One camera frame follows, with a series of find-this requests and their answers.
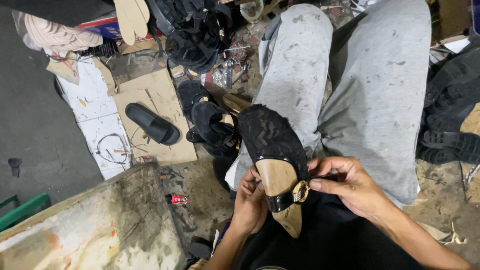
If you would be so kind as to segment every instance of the finger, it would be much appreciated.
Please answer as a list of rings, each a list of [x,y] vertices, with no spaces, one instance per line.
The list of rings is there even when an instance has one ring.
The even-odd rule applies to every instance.
[[[252,174],[255,177],[255,180],[261,180],[262,179],[260,174],[257,172],[257,169],[255,168],[255,166],[251,166],[250,171],[252,171]]]
[[[308,161],[307,162],[308,170],[311,171],[311,170],[317,168],[318,165],[320,165],[321,162],[322,162],[321,158],[316,158],[316,159],[312,159],[312,160]]]
[[[248,199],[251,199],[252,201],[256,202],[256,201],[261,201],[264,197],[265,197],[264,185],[260,182],[260,184],[258,184],[257,188],[253,192],[253,194],[250,197],[248,197]]]
[[[336,194],[347,198],[354,190],[354,187],[348,183],[339,183],[327,179],[312,179],[310,180],[309,185],[313,190]]]
[[[326,175],[332,169],[337,170],[339,173],[347,174],[352,167],[358,162],[353,157],[328,157],[322,160],[320,163],[319,175]]]
[[[254,192],[255,183],[252,182],[253,179],[255,179],[255,177],[253,176],[252,171],[248,169],[240,179],[235,200],[240,199],[243,201]]]

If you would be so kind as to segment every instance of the hand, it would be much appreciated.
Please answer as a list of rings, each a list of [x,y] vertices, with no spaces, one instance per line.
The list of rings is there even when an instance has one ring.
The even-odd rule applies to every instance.
[[[247,170],[240,179],[235,199],[235,210],[230,228],[236,232],[257,233],[265,223],[268,204],[264,185],[254,167]]]
[[[391,207],[397,208],[354,157],[314,159],[307,165],[311,176],[338,172],[338,182],[312,179],[310,188],[338,195],[348,209],[361,217],[372,220],[388,214]]]

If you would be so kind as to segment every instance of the cardboard sheet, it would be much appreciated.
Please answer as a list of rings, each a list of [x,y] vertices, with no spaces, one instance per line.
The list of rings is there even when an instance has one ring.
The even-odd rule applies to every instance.
[[[103,81],[107,84],[107,95],[111,96],[115,93],[115,81],[113,80],[112,73],[108,68],[96,57],[92,57],[93,64],[102,73]]]
[[[166,69],[119,85],[118,93],[113,95],[113,99],[127,136],[132,142],[132,153],[135,157],[156,156],[161,166],[197,160],[193,144],[185,138],[189,130],[187,119],[181,113],[177,94]],[[142,138],[144,131],[125,115],[127,104],[136,102],[176,126],[180,131],[179,141],[170,147],[154,140],[147,144],[147,139]]]

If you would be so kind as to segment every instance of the tan insole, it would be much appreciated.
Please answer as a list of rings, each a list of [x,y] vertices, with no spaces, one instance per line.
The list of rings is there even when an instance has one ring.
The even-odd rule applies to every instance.
[[[223,102],[227,105],[230,109],[235,111],[236,113],[240,113],[243,109],[246,109],[252,105],[251,102],[248,102],[239,96],[233,94],[226,94],[223,96]]]
[[[145,23],[148,23],[148,20],[150,20],[150,12],[148,10],[147,3],[145,3],[145,0],[135,0],[135,1],[137,2],[137,5],[140,8],[140,11],[142,12]]]
[[[115,9],[117,10],[117,19],[119,22],[121,37],[128,45],[133,45],[135,43],[135,31],[130,25],[127,14],[121,5],[121,2],[119,0],[115,0],[114,3]]]
[[[267,196],[278,196],[291,191],[298,182],[295,169],[287,161],[259,160],[255,166],[262,178]],[[301,232],[300,205],[292,204],[289,208],[272,215],[293,238],[298,238]]]
[[[140,7],[137,2],[134,0],[116,0],[119,1],[122,5],[123,10],[127,14],[128,21],[132,26],[134,32],[139,37],[145,37],[147,35],[148,29],[147,24],[144,18]]]
[[[233,118],[231,115],[229,114],[222,114],[222,120],[220,120],[220,122],[222,123],[227,123],[227,124],[231,124],[232,126],[235,126],[233,124]]]

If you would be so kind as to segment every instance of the shoe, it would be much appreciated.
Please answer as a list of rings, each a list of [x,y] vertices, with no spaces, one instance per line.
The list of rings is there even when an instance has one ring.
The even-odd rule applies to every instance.
[[[308,185],[307,155],[288,119],[256,104],[239,115],[239,131],[248,153],[262,178],[269,210],[294,238],[301,232],[301,206]]]

